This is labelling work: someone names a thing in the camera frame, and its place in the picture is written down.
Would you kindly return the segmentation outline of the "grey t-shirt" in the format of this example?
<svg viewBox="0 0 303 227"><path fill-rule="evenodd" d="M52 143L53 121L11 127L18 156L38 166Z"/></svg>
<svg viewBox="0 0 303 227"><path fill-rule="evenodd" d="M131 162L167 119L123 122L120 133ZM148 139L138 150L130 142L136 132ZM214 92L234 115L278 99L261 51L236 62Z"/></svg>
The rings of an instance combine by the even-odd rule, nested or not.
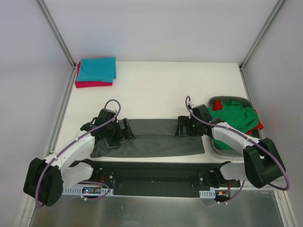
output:
<svg viewBox="0 0 303 227"><path fill-rule="evenodd" d="M129 119L128 124L134 139L125 139L113 146L102 139L96 143L90 157L176 157L205 153L201 137L175 135L176 119Z"/></svg>

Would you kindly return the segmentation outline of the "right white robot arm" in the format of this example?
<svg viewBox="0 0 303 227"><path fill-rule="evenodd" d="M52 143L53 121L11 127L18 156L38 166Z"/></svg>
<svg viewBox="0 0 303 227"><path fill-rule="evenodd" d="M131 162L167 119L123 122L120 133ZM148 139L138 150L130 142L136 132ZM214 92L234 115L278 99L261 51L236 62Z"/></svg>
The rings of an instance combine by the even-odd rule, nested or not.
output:
<svg viewBox="0 0 303 227"><path fill-rule="evenodd" d="M213 174L217 186L225 186L230 180L249 181L254 187L270 185L286 191L290 180L284 164L272 140L249 136L230 126L224 120L213 119L205 105L192 107L185 104L189 115L178 117L176 136L208 137L219 140L238 152L243 161L226 161Z"/></svg>

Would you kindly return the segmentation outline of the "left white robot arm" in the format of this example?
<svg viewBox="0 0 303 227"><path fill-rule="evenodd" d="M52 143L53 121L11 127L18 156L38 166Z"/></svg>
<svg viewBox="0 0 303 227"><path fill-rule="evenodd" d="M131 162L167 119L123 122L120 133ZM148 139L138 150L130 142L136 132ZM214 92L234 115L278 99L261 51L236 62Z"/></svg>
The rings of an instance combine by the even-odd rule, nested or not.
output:
<svg viewBox="0 0 303 227"><path fill-rule="evenodd" d="M119 120L115 112L103 108L97 117L81 126L65 147L44 159L34 158L30 162L23 192L34 198L37 205L51 207L71 186L85 180L90 184L99 181L100 172L90 164L80 162L71 166L85 151L98 142L117 146L134 138L127 118Z"/></svg>

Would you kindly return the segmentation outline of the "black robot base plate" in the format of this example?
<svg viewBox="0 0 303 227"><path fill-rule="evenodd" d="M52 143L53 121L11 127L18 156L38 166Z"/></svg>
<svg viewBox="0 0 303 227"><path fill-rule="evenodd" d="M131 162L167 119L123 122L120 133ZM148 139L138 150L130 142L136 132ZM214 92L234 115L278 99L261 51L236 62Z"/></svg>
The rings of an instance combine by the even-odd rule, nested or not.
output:
<svg viewBox="0 0 303 227"><path fill-rule="evenodd" d="M215 163L146 163L82 160L93 168L93 182L107 184L114 195L197 198L211 188L239 188L225 180Z"/></svg>

